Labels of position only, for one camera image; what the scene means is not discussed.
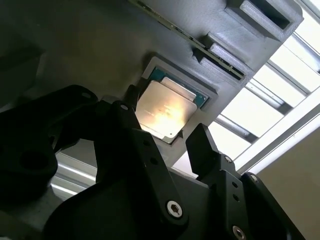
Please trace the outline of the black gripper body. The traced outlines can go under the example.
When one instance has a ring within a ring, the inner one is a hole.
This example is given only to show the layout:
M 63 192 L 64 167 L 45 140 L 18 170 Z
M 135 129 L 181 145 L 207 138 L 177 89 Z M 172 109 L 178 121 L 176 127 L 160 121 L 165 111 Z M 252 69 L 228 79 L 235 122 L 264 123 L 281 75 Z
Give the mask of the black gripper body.
M 63 202 L 49 217 L 46 240 L 209 240 L 225 237 L 218 189 L 166 169 L 131 171 Z

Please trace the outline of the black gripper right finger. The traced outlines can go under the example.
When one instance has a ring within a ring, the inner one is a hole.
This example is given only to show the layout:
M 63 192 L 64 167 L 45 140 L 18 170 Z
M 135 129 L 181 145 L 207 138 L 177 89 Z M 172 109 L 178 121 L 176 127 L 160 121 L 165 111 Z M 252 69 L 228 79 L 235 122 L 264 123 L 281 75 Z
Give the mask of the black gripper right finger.
M 186 140 L 192 172 L 210 189 L 210 235 L 222 240 L 302 240 L 304 236 L 255 174 L 239 174 L 200 123 Z

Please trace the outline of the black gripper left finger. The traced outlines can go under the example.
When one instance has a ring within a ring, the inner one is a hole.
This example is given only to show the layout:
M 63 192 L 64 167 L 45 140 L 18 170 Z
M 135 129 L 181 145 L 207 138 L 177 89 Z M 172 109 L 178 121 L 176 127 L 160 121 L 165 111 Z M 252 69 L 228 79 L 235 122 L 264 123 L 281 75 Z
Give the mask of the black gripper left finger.
M 95 185 L 67 200 L 50 218 L 100 225 L 123 184 L 129 209 L 146 224 L 184 227 L 181 197 L 152 136 L 128 102 L 98 101 L 71 85 L 0 115 L 0 194 L 25 202 L 42 196 L 58 169 L 56 153 L 80 139 L 94 143 Z

